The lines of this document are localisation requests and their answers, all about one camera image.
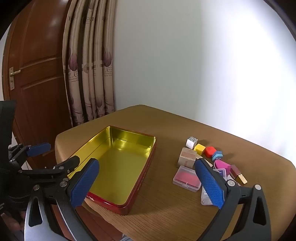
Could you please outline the clear box white label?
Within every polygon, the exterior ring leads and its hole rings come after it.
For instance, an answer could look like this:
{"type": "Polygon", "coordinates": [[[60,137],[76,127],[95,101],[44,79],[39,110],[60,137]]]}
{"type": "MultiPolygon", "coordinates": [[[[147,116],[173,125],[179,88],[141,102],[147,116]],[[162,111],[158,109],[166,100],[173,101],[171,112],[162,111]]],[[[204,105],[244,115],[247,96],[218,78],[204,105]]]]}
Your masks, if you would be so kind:
{"type": "Polygon", "coordinates": [[[204,206],[213,205],[212,201],[210,200],[210,198],[203,186],[202,186],[202,190],[201,190],[201,204],[204,206]]]}

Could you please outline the clear case red insert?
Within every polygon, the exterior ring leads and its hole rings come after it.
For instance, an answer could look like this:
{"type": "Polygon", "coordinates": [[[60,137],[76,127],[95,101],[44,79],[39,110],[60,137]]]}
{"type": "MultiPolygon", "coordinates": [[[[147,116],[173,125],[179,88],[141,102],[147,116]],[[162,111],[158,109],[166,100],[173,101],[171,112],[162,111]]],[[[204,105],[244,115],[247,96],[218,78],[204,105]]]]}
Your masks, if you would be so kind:
{"type": "Polygon", "coordinates": [[[197,177],[195,170],[185,166],[179,166],[173,177],[173,184],[191,192],[197,192],[201,187],[201,182],[197,177]]]}

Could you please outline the yellow wooden cube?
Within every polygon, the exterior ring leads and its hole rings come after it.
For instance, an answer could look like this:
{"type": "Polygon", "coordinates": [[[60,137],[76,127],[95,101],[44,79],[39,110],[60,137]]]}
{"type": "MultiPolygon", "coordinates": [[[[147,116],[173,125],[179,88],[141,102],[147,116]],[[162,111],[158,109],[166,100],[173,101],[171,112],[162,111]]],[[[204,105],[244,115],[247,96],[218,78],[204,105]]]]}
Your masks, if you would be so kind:
{"type": "Polygon", "coordinates": [[[194,151],[197,152],[197,154],[200,155],[200,156],[203,155],[205,149],[206,149],[206,147],[204,145],[201,145],[201,144],[197,144],[194,147],[194,151]]]}

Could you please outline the clear purple small case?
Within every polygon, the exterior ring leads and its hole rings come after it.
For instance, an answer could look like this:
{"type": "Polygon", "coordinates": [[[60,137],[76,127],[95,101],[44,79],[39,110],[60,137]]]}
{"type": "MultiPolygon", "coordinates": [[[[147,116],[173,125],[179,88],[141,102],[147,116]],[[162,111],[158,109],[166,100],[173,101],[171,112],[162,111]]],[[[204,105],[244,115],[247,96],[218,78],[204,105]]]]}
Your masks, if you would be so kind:
{"type": "Polygon", "coordinates": [[[227,181],[227,175],[226,175],[226,169],[225,168],[214,169],[214,171],[219,173],[219,175],[222,176],[225,181],[227,181]]]}

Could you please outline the silver metal clip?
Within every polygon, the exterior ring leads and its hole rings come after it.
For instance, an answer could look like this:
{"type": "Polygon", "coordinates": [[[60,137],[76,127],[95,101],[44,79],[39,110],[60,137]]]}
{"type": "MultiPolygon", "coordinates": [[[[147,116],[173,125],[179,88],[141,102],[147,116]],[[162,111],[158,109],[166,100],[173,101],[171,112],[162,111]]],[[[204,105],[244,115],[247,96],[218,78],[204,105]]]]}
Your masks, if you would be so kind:
{"type": "Polygon", "coordinates": [[[227,180],[227,181],[230,180],[230,181],[234,182],[237,186],[241,186],[237,181],[235,181],[235,180],[231,177],[231,175],[227,175],[226,180],[227,180]]]}

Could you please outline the magenta wedge block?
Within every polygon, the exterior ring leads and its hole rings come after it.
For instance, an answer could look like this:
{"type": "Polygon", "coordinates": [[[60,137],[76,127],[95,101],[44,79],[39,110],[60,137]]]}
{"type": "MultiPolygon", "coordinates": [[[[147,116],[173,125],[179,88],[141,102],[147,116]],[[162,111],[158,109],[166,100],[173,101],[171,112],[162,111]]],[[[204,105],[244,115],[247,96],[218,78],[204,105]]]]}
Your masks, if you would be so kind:
{"type": "Polygon", "coordinates": [[[216,159],[214,162],[214,167],[216,169],[224,168],[226,170],[226,175],[228,176],[230,174],[231,165],[222,161],[221,159],[216,159]]]}

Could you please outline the blue washi tape roll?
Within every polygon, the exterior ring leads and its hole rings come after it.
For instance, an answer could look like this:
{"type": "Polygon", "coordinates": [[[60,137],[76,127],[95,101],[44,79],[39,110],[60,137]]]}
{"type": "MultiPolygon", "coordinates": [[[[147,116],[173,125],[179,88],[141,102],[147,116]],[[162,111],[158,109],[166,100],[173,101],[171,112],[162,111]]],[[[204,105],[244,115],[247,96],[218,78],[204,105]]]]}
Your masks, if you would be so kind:
{"type": "Polygon", "coordinates": [[[211,157],[212,162],[215,162],[217,159],[222,159],[222,158],[223,158],[222,151],[215,151],[211,157]]]}

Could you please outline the silver rectangular case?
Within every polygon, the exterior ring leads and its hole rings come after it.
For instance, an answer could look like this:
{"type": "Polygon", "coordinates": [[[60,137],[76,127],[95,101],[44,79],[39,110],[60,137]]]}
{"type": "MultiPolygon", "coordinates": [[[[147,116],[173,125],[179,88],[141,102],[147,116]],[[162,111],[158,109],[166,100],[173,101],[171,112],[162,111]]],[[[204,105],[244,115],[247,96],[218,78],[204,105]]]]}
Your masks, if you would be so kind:
{"type": "Polygon", "coordinates": [[[199,159],[202,159],[202,160],[204,160],[211,168],[213,168],[214,167],[214,165],[212,164],[212,163],[210,163],[209,161],[207,161],[205,158],[203,158],[202,156],[200,156],[200,155],[197,155],[196,156],[196,161],[197,160],[199,160],[199,159]]]}

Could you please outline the red rounded cube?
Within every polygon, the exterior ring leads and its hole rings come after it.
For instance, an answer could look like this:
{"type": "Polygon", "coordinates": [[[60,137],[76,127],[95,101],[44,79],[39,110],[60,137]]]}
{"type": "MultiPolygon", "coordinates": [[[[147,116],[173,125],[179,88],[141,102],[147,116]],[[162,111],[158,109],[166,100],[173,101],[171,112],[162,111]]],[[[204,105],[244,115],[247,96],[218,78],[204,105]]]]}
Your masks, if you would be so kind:
{"type": "Polygon", "coordinates": [[[216,151],[217,151],[217,150],[216,150],[214,147],[212,147],[212,146],[207,146],[207,147],[204,149],[204,155],[205,155],[207,158],[211,158],[211,157],[215,154],[216,151]]]}

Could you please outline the beige cardboard box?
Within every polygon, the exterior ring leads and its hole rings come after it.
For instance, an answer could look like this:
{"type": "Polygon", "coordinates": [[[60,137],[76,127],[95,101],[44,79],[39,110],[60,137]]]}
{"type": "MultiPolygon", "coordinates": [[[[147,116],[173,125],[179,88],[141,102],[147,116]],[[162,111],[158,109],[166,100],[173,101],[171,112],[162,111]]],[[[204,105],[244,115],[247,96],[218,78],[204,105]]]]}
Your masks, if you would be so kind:
{"type": "Polygon", "coordinates": [[[182,148],[177,162],[178,166],[184,166],[190,169],[194,169],[197,152],[188,148],[182,148]]]}

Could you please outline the white zigzag pattern cube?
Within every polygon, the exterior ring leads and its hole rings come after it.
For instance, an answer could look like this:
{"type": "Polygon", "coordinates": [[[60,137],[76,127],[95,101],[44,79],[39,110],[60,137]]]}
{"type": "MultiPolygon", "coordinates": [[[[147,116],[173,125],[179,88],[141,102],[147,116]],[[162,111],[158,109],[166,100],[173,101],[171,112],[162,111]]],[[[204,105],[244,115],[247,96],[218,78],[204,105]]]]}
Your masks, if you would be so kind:
{"type": "Polygon", "coordinates": [[[187,141],[186,141],[186,147],[193,150],[196,147],[197,143],[198,143],[197,138],[195,138],[193,136],[188,137],[187,141]]]}

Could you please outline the red gold tin box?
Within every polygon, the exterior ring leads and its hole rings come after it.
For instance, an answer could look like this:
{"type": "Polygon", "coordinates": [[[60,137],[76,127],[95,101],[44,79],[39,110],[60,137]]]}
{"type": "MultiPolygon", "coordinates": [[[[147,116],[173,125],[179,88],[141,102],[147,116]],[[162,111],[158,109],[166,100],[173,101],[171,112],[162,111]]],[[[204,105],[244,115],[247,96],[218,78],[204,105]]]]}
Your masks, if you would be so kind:
{"type": "Polygon", "coordinates": [[[119,215],[127,215],[137,197],[156,149],[153,135],[102,126],[96,132],[72,128],[56,137],[56,159],[62,162],[78,156],[78,172],[92,158],[99,173],[86,197],[119,215]]]}

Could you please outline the brown wooden door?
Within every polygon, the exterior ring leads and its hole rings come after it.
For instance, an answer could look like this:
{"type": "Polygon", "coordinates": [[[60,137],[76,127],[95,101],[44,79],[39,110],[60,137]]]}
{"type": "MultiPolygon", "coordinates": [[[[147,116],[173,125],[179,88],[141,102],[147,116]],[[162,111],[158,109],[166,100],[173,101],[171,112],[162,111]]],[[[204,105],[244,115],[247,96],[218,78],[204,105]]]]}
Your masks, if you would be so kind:
{"type": "Polygon", "coordinates": [[[31,1],[13,20],[3,59],[4,99],[16,101],[13,135],[23,145],[55,144],[71,128],[62,63],[69,1],[31,1]],[[9,68],[14,76],[10,91],[9,68]]]}

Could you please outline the beige patterned curtain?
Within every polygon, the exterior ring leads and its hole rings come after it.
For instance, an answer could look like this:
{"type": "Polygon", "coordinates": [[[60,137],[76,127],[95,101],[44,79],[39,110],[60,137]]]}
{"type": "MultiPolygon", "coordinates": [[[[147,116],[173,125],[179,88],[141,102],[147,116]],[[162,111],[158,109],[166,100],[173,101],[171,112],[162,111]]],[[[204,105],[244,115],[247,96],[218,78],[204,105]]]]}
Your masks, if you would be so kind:
{"type": "Polygon", "coordinates": [[[73,126],[115,111],[113,33],[116,1],[71,1],[62,62],[73,126]]]}

